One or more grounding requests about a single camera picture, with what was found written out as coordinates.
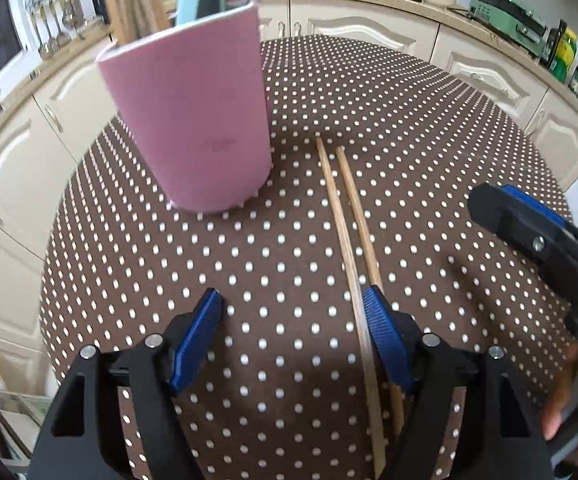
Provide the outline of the person's right hand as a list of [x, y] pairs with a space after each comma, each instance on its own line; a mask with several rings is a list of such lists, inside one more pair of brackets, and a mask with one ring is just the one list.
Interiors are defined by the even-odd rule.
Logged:
[[562, 424], [562, 412], [572, 396], [572, 386], [578, 369], [578, 343], [570, 344], [566, 350], [566, 364], [558, 375], [554, 390], [542, 411], [542, 431], [546, 440], [551, 440]]

